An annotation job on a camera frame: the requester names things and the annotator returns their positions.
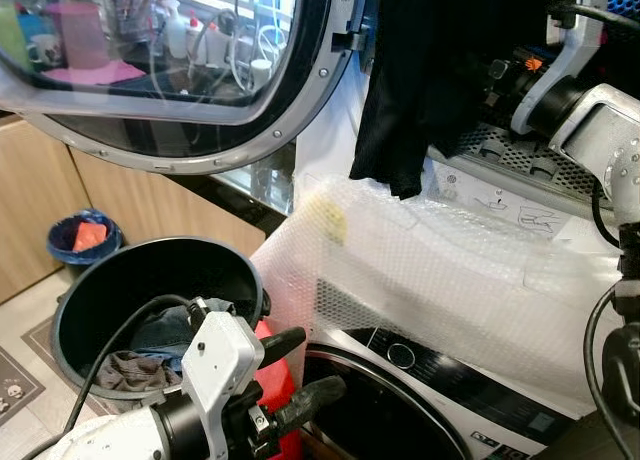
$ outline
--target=blue trash bin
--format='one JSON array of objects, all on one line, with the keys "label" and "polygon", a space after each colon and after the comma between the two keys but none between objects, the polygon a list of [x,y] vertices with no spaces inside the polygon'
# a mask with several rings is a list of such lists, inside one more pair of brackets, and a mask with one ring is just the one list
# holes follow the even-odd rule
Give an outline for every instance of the blue trash bin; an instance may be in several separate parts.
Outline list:
[{"label": "blue trash bin", "polygon": [[[73,245],[80,223],[100,223],[107,227],[107,237],[104,242],[95,247],[73,251]],[[71,217],[56,223],[47,236],[47,251],[56,260],[65,264],[74,278],[93,265],[98,260],[111,255],[122,245],[122,232],[116,223],[104,213],[93,208],[82,210]]]}]

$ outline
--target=kitchen counter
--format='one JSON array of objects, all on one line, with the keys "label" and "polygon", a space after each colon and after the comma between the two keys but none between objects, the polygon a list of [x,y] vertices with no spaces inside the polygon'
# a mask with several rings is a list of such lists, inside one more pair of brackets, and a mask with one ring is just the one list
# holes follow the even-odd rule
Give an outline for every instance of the kitchen counter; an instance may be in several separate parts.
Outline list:
[{"label": "kitchen counter", "polygon": [[246,167],[213,175],[167,178],[269,236],[293,212],[295,152],[294,141]]}]

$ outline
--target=washing machine control panel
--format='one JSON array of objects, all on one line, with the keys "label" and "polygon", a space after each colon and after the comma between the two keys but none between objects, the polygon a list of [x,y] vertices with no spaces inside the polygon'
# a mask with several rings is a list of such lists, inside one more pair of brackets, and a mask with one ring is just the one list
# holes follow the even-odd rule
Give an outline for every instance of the washing machine control panel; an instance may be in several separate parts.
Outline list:
[{"label": "washing machine control panel", "polygon": [[348,332],[429,388],[519,435],[550,445],[575,423],[458,360],[382,329]]},{"label": "washing machine control panel", "polygon": [[404,343],[394,343],[387,349],[387,359],[401,370],[408,370],[416,364],[416,354]]}]

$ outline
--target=floor mat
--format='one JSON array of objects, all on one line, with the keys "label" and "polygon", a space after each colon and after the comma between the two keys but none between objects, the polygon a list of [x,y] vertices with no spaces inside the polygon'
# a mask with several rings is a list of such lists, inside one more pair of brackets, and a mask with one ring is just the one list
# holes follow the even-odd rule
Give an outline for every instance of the floor mat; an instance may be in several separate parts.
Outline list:
[{"label": "floor mat", "polygon": [[[58,375],[64,383],[66,383],[74,392],[78,393],[80,389],[69,380],[51,353],[51,326],[53,324],[53,317],[48,318],[22,335],[22,340],[38,355],[47,366]],[[111,415],[117,413],[109,405],[103,404],[101,401],[89,395],[85,404],[95,412],[96,415]]]},{"label": "floor mat", "polygon": [[44,387],[0,348],[0,426],[43,391]]}]

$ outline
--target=bubble wrap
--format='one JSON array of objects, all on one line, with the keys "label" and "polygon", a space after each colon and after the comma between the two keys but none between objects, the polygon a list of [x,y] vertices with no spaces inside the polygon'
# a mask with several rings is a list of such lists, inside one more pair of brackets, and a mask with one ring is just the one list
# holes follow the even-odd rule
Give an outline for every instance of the bubble wrap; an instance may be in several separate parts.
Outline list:
[{"label": "bubble wrap", "polygon": [[[602,259],[495,217],[424,198],[401,202],[369,180],[331,179],[252,260],[276,331],[382,326],[591,405],[581,346],[587,317],[610,286]],[[619,325],[606,311],[596,352]],[[290,358],[298,382],[303,359],[301,351]]]}]

